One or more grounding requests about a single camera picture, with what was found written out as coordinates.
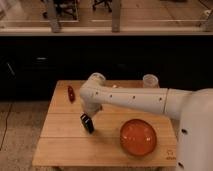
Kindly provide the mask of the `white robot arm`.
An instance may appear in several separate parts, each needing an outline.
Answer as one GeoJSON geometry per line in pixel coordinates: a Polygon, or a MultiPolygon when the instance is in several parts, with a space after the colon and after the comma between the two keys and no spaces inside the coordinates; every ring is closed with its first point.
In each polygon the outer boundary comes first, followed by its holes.
{"type": "Polygon", "coordinates": [[[101,73],[93,73],[79,94],[89,117],[111,104],[179,120],[175,171],[213,171],[213,88],[113,88],[101,73]]]}

